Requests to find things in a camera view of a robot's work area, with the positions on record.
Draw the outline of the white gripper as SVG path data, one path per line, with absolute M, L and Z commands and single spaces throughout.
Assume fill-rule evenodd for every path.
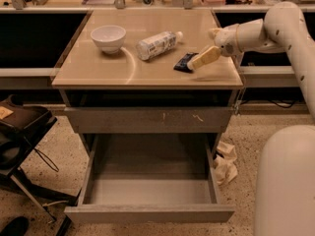
M 225 28 L 209 29 L 209 38 L 214 40 L 215 46 L 205 48 L 201 53 L 195 55 L 187 63 L 188 69 L 195 71 L 204 65 L 217 61 L 221 55 L 224 57 L 238 55 L 239 48 L 236 39 L 237 28 L 238 24 Z

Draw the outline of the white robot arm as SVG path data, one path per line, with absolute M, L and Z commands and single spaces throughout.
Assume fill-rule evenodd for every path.
M 296 87 L 315 117 L 315 42 L 300 7 L 280 2 L 264 18 L 212 29 L 214 45 L 188 62 L 195 71 L 219 57 L 249 51 L 284 53 L 290 72 L 267 85 Z M 315 236 L 315 126 L 295 125 L 274 133 L 260 155 L 256 180 L 254 236 Z

